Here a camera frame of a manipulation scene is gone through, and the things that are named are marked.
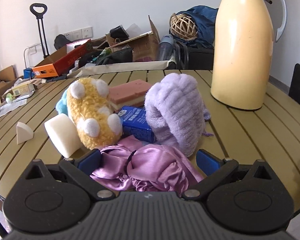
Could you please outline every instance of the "wall outlet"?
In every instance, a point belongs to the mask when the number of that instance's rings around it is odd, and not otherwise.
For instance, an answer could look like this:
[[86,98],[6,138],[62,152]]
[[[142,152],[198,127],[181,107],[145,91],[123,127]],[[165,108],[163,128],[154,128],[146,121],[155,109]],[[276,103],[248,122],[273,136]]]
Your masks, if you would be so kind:
[[92,27],[86,27],[81,29],[82,30],[82,38],[86,39],[86,38],[92,38]]
[[68,40],[73,41],[72,32],[64,33],[63,34]]
[[37,53],[37,49],[35,48],[35,46],[32,46],[29,48],[29,54],[32,55],[34,53]]
[[72,31],[72,41],[77,41],[82,39],[82,30]]

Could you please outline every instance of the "wicker ball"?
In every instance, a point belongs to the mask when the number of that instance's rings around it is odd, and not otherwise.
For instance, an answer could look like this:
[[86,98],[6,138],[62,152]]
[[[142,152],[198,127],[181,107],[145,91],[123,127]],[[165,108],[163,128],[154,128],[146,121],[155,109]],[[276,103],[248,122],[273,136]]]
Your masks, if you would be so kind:
[[197,26],[189,15],[175,13],[170,18],[170,31],[172,34],[186,41],[198,37]]

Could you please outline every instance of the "purple fluffy fabric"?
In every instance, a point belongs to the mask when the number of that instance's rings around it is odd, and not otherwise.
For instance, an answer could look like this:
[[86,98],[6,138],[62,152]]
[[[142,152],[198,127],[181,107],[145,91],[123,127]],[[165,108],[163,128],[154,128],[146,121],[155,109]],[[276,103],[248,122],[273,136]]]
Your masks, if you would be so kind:
[[154,84],[145,99],[146,120],[160,144],[178,148],[189,157],[205,132],[210,113],[186,74],[171,73]]

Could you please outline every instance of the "red box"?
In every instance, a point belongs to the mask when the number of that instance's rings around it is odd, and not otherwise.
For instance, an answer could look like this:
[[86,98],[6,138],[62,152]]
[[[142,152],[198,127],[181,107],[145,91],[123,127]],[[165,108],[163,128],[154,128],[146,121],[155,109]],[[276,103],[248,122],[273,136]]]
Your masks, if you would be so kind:
[[81,56],[92,50],[91,40],[77,41],[63,46],[32,68],[37,78],[58,77]]

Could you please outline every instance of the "table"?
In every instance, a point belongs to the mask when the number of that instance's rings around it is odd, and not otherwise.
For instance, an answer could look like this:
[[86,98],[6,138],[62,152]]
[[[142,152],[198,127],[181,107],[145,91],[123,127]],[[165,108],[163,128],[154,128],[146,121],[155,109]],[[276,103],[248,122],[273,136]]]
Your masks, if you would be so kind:
[[[178,70],[151,70],[106,73],[91,76],[116,86],[142,79],[149,83],[160,81],[164,75]],[[202,137],[198,149],[205,149],[220,159],[231,157],[240,164],[252,164],[265,159],[279,176],[300,209],[300,105],[271,84],[268,84],[263,107],[255,112],[228,108],[210,95],[210,71],[184,70],[182,73],[196,78],[198,89],[211,120],[207,131],[213,137]],[[61,159],[44,128],[44,122],[56,116],[54,109],[63,91],[76,79],[67,79],[41,85],[28,103],[0,118],[0,198],[5,198],[26,166],[35,158],[45,164]],[[23,122],[34,130],[34,138],[17,145],[16,122]],[[73,158],[87,153],[79,149]],[[196,166],[195,154],[190,157]]]

